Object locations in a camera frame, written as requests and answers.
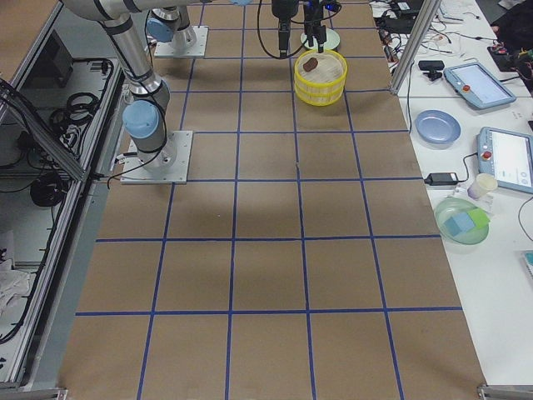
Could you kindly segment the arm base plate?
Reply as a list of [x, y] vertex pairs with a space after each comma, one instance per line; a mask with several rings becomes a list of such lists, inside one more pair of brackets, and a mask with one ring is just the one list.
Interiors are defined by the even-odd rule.
[[137, 151], [131, 139], [128, 147], [132, 157], [126, 157], [120, 176], [123, 184], [186, 184], [192, 151], [193, 131], [169, 131], [167, 143], [159, 153]]
[[175, 32], [170, 42], [158, 42], [156, 58], [204, 58], [207, 49], [208, 26], [188, 26]]

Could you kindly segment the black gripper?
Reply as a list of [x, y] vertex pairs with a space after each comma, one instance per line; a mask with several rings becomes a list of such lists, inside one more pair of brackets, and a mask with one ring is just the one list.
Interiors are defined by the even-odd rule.
[[289, 32], [291, 30], [291, 19], [298, 13], [297, 0], [272, 0], [272, 15], [278, 19], [278, 50], [279, 57], [288, 56]]
[[326, 41], [326, 27], [322, 24], [324, 18], [323, 4], [319, 0], [304, 2], [304, 33], [306, 34], [306, 45], [309, 48], [314, 46], [314, 39], [317, 40], [317, 51], [324, 52]]

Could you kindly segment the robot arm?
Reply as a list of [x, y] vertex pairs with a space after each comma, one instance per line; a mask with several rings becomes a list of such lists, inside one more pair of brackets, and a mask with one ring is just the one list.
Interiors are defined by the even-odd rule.
[[[271, 14], [277, 20], [278, 51], [276, 56], [265, 47], [262, 40], [261, 11], [257, 6], [256, 31], [262, 51], [273, 59], [287, 59], [291, 36], [291, 20], [297, 15], [298, 1], [272, 1]], [[185, 6], [153, 8], [145, 21], [145, 37], [156, 41], [157, 58], [203, 58], [206, 53], [209, 27], [191, 25]]]
[[199, 44], [199, 27], [190, 24], [187, 7], [192, 1], [65, 1], [80, 18], [98, 23], [105, 31], [129, 84], [132, 103], [122, 123], [137, 149], [139, 168], [161, 172], [171, 168], [178, 155], [166, 128], [170, 92], [148, 59], [133, 26], [132, 15], [145, 12], [148, 34], [179, 57]]

